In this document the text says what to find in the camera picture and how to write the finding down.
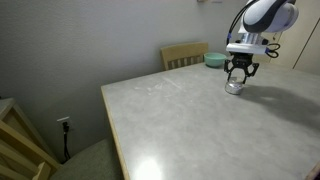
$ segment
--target table edge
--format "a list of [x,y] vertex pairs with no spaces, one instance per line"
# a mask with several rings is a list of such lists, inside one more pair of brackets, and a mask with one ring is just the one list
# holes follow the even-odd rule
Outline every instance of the table edge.
[[113,123],[113,119],[112,119],[111,113],[109,111],[110,107],[109,107],[109,105],[107,103],[107,97],[103,93],[103,86],[101,87],[101,91],[102,91],[102,96],[103,96],[103,99],[104,99],[105,108],[107,110],[107,115],[108,115],[109,124],[110,124],[110,127],[111,127],[112,136],[113,136],[114,143],[115,143],[115,146],[116,146],[116,150],[117,150],[117,153],[118,153],[118,157],[119,157],[119,160],[120,160],[120,166],[121,166],[121,169],[122,169],[122,174],[123,174],[125,180],[130,180],[129,172],[128,172],[128,169],[127,169],[127,165],[126,165],[126,162],[124,160],[124,156],[123,156],[123,153],[122,153],[122,150],[121,150],[119,138],[118,138],[116,129],[114,127],[114,123]]

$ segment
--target electrical outlet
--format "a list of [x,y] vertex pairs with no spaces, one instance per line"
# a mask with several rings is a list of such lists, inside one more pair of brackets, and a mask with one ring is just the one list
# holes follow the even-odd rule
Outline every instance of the electrical outlet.
[[59,123],[59,125],[61,125],[61,127],[63,127],[62,123],[67,122],[70,130],[74,130],[70,116],[57,119],[57,122]]

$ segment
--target green object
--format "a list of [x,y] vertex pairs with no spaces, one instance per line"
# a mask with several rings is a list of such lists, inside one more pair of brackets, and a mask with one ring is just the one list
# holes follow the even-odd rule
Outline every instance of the green object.
[[207,66],[217,68],[220,67],[224,61],[227,59],[227,56],[220,53],[206,53],[204,54],[204,62]]

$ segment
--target tabletop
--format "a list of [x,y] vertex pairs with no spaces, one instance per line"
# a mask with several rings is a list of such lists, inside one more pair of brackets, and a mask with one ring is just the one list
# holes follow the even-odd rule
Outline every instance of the tabletop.
[[261,64],[241,95],[204,64],[102,86],[133,180],[304,179],[320,160],[320,76]]

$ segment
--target black cable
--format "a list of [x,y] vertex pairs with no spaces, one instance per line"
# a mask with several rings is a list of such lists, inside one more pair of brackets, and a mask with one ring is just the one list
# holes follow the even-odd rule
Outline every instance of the black cable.
[[268,46],[275,46],[275,48],[267,48],[266,54],[271,58],[277,58],[279,57],[279,53],[277,52],[278,49],[280,49],[281,45],[279,43],[270,43]]
[[64,133],[64,157],[66,158],[66,161],[68,161],[71,157],[68,151],[68,133]]
[[236,26],[236,24],[238,23],[239,19],[242,17],[243,13],[244,13],[250,6],[252,6],[254,3],[256,3],[257,1],[259,1],[259,0],[253,0],[253,1],[251,1],[250,3],[248,3],[247,5],[245,5],[245,6],[238,12],[238,14],[236,15],[236,17],[233,19],[233,21],[232,21],[232,23],[231,23],[231,26],[230,26],[230,28],[229,28],[228,37],[227,37],[227,40],[226,40],[226,44],[227,44],[227,45],[229,44],[229,40],[231,39],[232,31],[233,31],[234,27]]
[[64,157],[66,158],[66,161],[68,161],[71,156],[68,151],[68,132],[69,132],[69,125],[67,122],[62,123],[63,126],[63,139],[64,139]]

